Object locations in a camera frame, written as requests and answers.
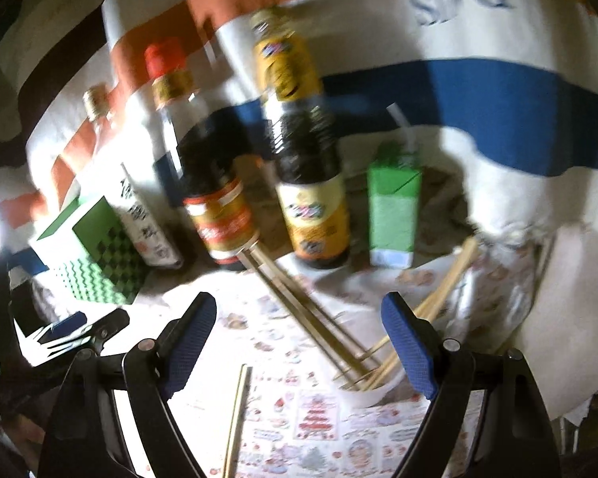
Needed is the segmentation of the wooden chopsticks bundle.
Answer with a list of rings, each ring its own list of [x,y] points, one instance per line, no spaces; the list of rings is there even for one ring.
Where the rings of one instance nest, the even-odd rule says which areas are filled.
[[[417,317],[434,321],[440,315],[451,291],[469,269],[477,251],[478,242],[474,236],[464,240],[439,287],[413,311]],[[387,381],[388,375],[396,368],[397,355],[392,351],[385,360],[379,361],[375,354],[388,345],[389,337],[383,337],[369,349],[361,345],[333,316],[303,291],[296,280],[269,256],[261,243],[257,242],[242,249],[237,253],[237,258],[246,269],[258,275],[273,297],[284,306],[337,369],[338,378],[344,380],[342,387],[345,390],[368,392],[376,390]]]

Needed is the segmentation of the wooden chopstick on table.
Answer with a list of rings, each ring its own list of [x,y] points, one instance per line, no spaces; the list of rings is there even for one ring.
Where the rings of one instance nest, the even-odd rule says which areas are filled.
[[[236,474],[238,450],[240,450],[241,435],[243,424],[245,422],[245,411],[247,408],[251,380],[252,366],[243,365],[240,370],[240,376],[238,377],[237,389],[233,402],[229,438],[228,443],[226,444],[226,454],[224,455],[223,461],[223,478],[231,478]]]

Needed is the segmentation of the green checkered box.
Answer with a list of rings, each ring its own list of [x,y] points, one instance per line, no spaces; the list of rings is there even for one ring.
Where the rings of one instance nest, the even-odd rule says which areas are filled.
[[[33,241],[33,249],[77,300],[126,306],[149,274],[105,199],[73,200]]]

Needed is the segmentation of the printed christmas table cloth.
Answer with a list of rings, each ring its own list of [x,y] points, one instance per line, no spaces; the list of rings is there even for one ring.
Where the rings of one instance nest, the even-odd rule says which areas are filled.
[[[450,295],[434,326],[498,349],[530,307],[535,280],[533,246],[483,246]],[[278,260],[315,302],[370,349],[386,333],[385,294],[399,291],[414,309],[439,287],[454,255],[419,268],[317,271],[287,255]],[[168,405],[207,477],[387,477],[413,441],[429,402],[405,372],[391,370],[375,388],[344,387],[338,370],[252,272],[212,272],[175,286],[151,275],[131,306],[129,326],[104,354],[126,352],[156,337],[200,292],[217,301],[217,319],[190,381]],[[226,461],[235,396],[250,369],[241,439],[228,475]]]

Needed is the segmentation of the clear cooking wine bottle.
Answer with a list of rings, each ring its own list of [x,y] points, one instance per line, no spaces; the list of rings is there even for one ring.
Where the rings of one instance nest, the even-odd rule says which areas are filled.
[[[83,94],[86,117],[94,132],[92,158],[85,167],[88,177],[83,189],[100,192],[121,221],[123,229],[151,268],[179,269],[183,263],[180,251],[173,245],[153,210],[136,189],[121,154],[106,140],[113,134],[112,109],[106,84],[91,85]]]

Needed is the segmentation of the green drink carton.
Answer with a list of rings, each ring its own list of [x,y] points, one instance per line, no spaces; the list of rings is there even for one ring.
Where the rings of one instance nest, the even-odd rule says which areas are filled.
[[[367,171],[370,263],[381,268],[413,265],[422,170],[416,152],[396,141],[381,143]]]

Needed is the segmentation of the oyster sauce bottle yellow label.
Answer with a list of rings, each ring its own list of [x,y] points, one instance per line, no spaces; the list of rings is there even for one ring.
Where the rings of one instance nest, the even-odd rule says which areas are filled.
[[[259,10],[250,26],[275,188],[293,251],[312,268],[335,268],[348,259],[351,233],[322,81],[286,10]]]

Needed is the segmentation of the dark vinegar bottle red cap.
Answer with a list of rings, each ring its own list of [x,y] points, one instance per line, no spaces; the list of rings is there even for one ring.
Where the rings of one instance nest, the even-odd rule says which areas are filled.
[[[212,261],[243,271],[240,254],[257,243],[259,230],[229,148],[196,90],[181,41],[150,44],[144,60],[166,150],[161,181]]]

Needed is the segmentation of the striped paris cloth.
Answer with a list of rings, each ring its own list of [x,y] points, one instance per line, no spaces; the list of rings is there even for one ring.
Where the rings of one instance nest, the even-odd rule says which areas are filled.
[[[574,223],[598,235],[598,15],[586,0],[18,0],[0,40],[0,214],[24,256],[60,210],[104,82],[132,121],[152,107],[144,52],[180,39],[231,157],[270,154],[252,13],[285,6],[337,131],[391,129],[397,105],[428,166],[463,176],[469,219],[500,235]]]

